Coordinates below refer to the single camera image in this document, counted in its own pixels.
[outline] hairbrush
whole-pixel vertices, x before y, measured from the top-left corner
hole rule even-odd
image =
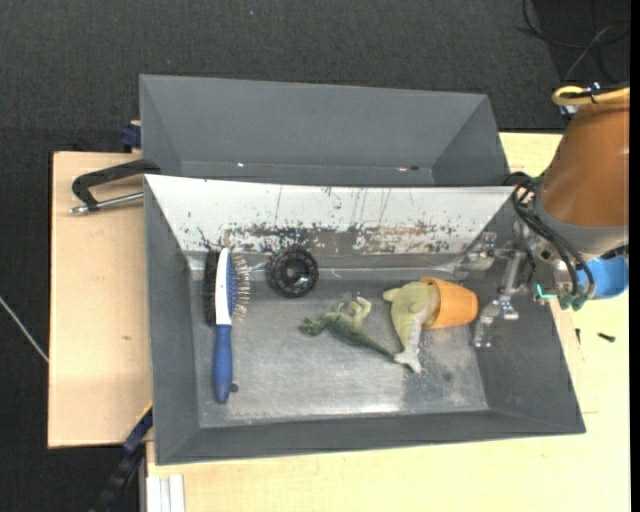
[[[246,314],[249,301],[249,272],[241,258],[228,248],[210,249],[204,267],[203,301],[205,320],[215,325],[213,388],[218,403],[225,404],[233,380],[231,347],[232,318]]]

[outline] wire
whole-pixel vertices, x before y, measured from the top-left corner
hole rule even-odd
[[[591,1],[589,2],[590,4],[590,14],[591,14],[591,27],[593,29],[593,33],[595,34],[594,37],[591,39],[591,41],[589,41],[589,43],[585,46],[585,45],[579,45],[579,44],[574,44],[574,43],[567,43],[565,41],[560,41],[557,39],[553,39],[549,36],[547,36],[546,34],[544,34],[543,32],[541,32],[540,30],[538,30],[533,22],[531,21],[531,17],[529,16],[529,11],[527,9],[527,0],[522,0],[522,17],[524,18],[525,23],[527,24],[527,28],[522,28],[522,27],[516,27],[518,30],[522,30],[523,32],[529,33],[531,35],[534,35],[535,37],[556,45],[556,46],[561,46],[564,48],[569,48],[569,49],[573,49],[573,50],[583,50],[583,52],[580,54],[580,56],[577,58],[577,60],[572,64],[571,68],[569,69],[569,71],[566,73],[564,81],[569,79],[569,76],[571,75],[571,73],[573,73],[575,71],[575,68],[578,66],[578,64],[580,64],[580,62],[582,62],[582,60],[587,56],[587,54],[592,50],[592,48],[595,47],[596,51],[596,63],[598,65],[598,68],[600,69],[601,73],[606,77],[607,80],[611,81],[611,82],[616,82],[617,80],[615,78],[613,78],[611,76],[611,74],[607,71],[605,63],[604,63],[604,57],[602,55],[602,50],[603,48],[605,48],[606,46],[610,46],[614,43],[617,43],[618,41],[621,41],[623,39],[625,39],[630,33],[631,33],[631,21],[630,20],[616,20],[613,23],[611,23],[610,25],[607,25],[604,29],[598,31],[597,30],[597,24],[596,24],[596,16],[595,16],[595,5],[594,2]],[[627,30],[625,30],[624,32],[622,32],[621,34],[618,34],[617,36],[613,36],[610,39],[601,41],[602,36],[608,32],[609,30],[611,30],[613,27],[620,25],[620,24],[625,24],[625,25],[629,25],[629,28]]]
[[[551,229],[545,226],[537,216],[535,217],[530,216],[529,213],[522,206],[524,199],[533,190],[534,186],[535,186],[535,183],[529,183],[528,185],[518,185],[514,189],[513,193],[511,194],[511,202],[513,203],[513,207],[516,212],[516,215],[534,233],[541,236],[545,240],[548,240],[554,245],[554,247],[558,251],[558,254],[560,255],[560,258],[562,259],[562,261],[567,267],[567,270],[569,271],[569,275],[571,277],[571,294],[578,295],[579,293],[578,275],[573,263],[571,262],[571,259],[569,258],[569,255],[567,254],[567,252],[571,252],[572,256],[574,256],[575,258],[575,256],[578,254],[577,251],[574,251],[572,248],[566,249],[565,246],[568,246],[569,244],[567,244],[556,233],[554,233]],[[525,193],[518,198],[518,191],[523,187],[526,188]],[[587,293],[593,294],[595,292],[595,286],[593,282],[593,276],[591,275],[590,271],[588,272],[587,277],[589,279],[589,289]]]
[[[536,273],[536,270],[538,269],[538,266],[536,265],[536,260],[533,257],[533,253],[531,252],[531,250],[529,248],[526,249],[526,253],[527,253],[527,261],[529,262],[529,265],[531,266],[531,271],[529,272],[529,277],[527,277],[527,285],[530,285],[531,284],[531,279],[533,279],[533,276]]]
[[[515,180],[516,183],[514,183],[514,185],[519,185],[519,184],[526,184],[529,183],[529,181],[531,181],[531,176],[529,176],[526,172],[523,171],[515,171],[512,172],[511,174],[509,174],[503,181],[502,181],[502,185],[510,185],[511,181],[514,181],[514,178],[524,178],[525,181],[519,182],[518,180]]]
[[[7,310],[7,313],[9,313],[9,316],[11,318],[13,318],[14,322],[16,324],[18,324],[18,327],[20,327],[20,330],[24,333],[24,335],[27,337],[27,339],[29,340],[29,342],[31,343],[31,345],[33,345],[33,348],[35,348],[38,351],[38,354],[40,354],[40,356],[42,357],[42,359],[44,359],[47,363],[49,362],[49,356],[47,356],[46,352],[42,349],[42,347],[38,344],[38,342],[35,340],[35,338],[33,336],[31,336],[31,333],[29,333],[29,331],[27,330],[27,328],[24,326],[24,324],[20,321],[20,319],[18,318],[18,315],[16,315],[13,310],[9,307],[9,304],[7,304],[5,302],[5,300],[2,298],[2,295],[0,295],[0,304],[2,304],[2,306],[4,307],[4,309]]]

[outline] brush bristles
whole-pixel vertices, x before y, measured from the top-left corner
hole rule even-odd
[[[251,270],[247,261],[240,255],[232,255],[231,260],[235,269],[236,289],[233,304],[233,314],[242,320],[247,314],[247,306],[251,296]]]
[[[202,285],[202,302],[204,304],[204,317],[209,325],[216,324],[216,270],[220,253],[209,250],[204,265],[204,280]]]

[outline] wooden table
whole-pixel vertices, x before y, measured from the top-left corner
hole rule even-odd
[[[512,170],[539,174],[560,137],[501,139]],[[50,448],[121,443],[151,399],[142,203],[68,213],[74,177],[139,157],[54,156]],[[97,195],[139,189],[140,178]],[[179,466],[156,466],[149,441],[147,472],[183,474],[190,512],[629,510],[628,298],[554,307],[586,434]]]

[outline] dark carpet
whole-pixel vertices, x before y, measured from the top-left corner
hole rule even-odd
[[[122,151],[139,73],[481,92],[503,131],[562,130],[564,79],[629,80],[630,0],[524,5],[3,0],[0,295],[46,349],[49,152]],[[47,451],[47,366],[2,309],[0,377],[0,511],[86,510],[118,448]]]

